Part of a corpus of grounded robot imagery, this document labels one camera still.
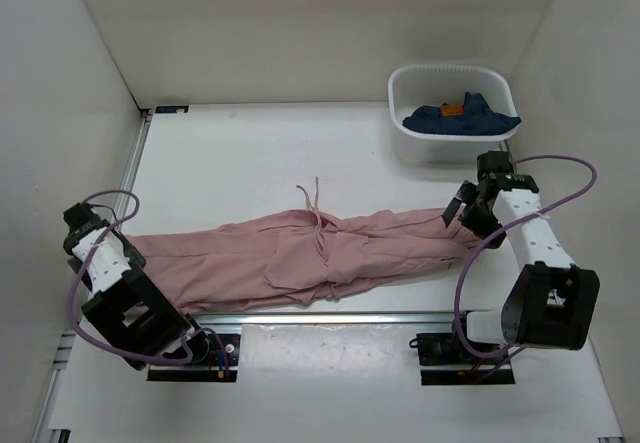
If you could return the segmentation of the pink trousers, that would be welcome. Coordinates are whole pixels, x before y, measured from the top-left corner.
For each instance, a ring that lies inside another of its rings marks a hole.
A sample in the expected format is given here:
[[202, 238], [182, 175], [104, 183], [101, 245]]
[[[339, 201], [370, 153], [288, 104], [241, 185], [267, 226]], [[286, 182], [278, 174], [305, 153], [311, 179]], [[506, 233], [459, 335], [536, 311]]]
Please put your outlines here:
[[186, 313], [336, 301], [449, 268], [480, 244], [439, 209], [340, 219], [319, 209], [317, 195], [305, 199], [303, 209], [129, 240], [152, 282]]

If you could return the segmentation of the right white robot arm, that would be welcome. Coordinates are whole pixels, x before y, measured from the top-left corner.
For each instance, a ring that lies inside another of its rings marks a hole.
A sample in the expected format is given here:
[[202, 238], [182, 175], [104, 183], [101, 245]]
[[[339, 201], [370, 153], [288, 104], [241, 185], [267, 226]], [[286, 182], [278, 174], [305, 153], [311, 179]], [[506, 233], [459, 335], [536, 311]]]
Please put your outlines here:
[[476, 160], [476, 182], [464, 182], [442, 214], [480, 238], [472, 256], [509, 243], [519, 268], [504, 303], [491, 310], [462, 312], [464, 265], [454, 292], [453, 334], [449, 350], [460, 362], [508, 358], [519, 349], [577, 351], [588, 336], [600, 280], [579, 267], [557, 239], [548, 214], [585, 194], [578, 190], [553, 204], [541, 203], [530, 175], [517, 172], [506, 151], [489, 151]]

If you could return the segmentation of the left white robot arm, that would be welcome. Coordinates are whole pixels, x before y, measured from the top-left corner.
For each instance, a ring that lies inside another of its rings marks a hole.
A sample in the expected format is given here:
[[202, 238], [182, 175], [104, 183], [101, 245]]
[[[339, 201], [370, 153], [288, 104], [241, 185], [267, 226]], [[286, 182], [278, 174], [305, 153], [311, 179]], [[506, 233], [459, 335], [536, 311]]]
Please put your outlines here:
[[161, 359], [164, 366], [208, 357], [207, 335], [152, 282], [145, 257], [119, 230], [89, 203], [65, 210], [63, 220], [68, 264], [90, 292], [82, 314], [111, 347]]

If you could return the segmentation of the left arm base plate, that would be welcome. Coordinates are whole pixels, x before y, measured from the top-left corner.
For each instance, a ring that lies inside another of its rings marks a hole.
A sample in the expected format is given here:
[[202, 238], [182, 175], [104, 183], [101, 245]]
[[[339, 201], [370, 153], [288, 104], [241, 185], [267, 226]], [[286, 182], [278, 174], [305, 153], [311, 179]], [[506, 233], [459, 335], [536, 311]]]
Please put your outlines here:
[[149, 366], [149, 382], [235, 383], [238, 376], [241, 332], [210, 331], [191, 338], [187, 347], [193, 358], [183, 366]]

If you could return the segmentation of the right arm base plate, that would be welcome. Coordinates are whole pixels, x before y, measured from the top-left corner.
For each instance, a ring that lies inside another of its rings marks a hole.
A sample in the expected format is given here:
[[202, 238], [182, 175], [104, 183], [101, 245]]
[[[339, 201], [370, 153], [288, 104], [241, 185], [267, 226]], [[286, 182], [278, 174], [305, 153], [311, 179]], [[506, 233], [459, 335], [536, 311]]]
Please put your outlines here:
[[514, 385], [507, 356], [482, 359], [469, 353], [452, 333], [417, 333], [408, 343], [417, 351], [421, 385], [474, 386]]

